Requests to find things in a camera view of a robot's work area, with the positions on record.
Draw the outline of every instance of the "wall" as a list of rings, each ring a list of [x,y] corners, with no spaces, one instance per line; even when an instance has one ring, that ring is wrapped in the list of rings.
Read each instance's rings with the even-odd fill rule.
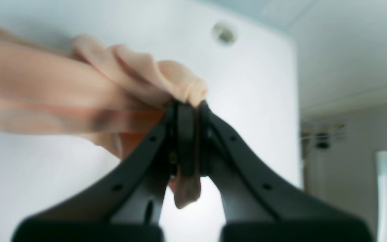
[[[213,39],[219,21],[235,28],[233,46]],[[207,81],[210,108],[271,168],[301,185],[295,48],[276,30],[185,0],[0,0],[0,25],[63,49],[88,33],[106,45],[180,61]],[[116,163],[82,140],[0,133],[0,242],[25,216],[75,194]],[[177,210],[167,192],[160,220],[167,241],[215,242],[225,223],[219,196],[205,178],[201,199]]]
[[[345,120],[346,137],[328,150],[312,149],[307,159],[309,190],[337,207],[361,216],[374,236],[378,227],[375,152],[387,150],[387,104],[321,118]]]

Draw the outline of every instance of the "ceiling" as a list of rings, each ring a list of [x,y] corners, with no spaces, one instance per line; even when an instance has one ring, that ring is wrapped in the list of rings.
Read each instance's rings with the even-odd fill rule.
[[[301,117],[387,103],[387,0],[206,0],[286,32]]]

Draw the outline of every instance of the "white wall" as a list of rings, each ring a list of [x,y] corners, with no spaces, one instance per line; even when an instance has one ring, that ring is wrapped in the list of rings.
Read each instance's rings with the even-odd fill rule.
[[[233,46],[212,38],[218,21],[234,26]],[[182,62],[207,81],[211,109],[271,168],[301,185],[295,49],[281,33],[186,0],[0,0],[0,25],[50,46],[67,48],[87,33]],[[24,216],[80,191],[116,162],[79,139],[0,133],[0,242]],[[225,221],[209,180],[197,203],[177,210],[172,199],[167,193],[160,221],[168,242],[217,240]]]
[[[307,160],[310,192],[361,216],[374,236],[378,227],[375,152],[387,150],[387,104],[316,121],[346,121],[346,137]]]

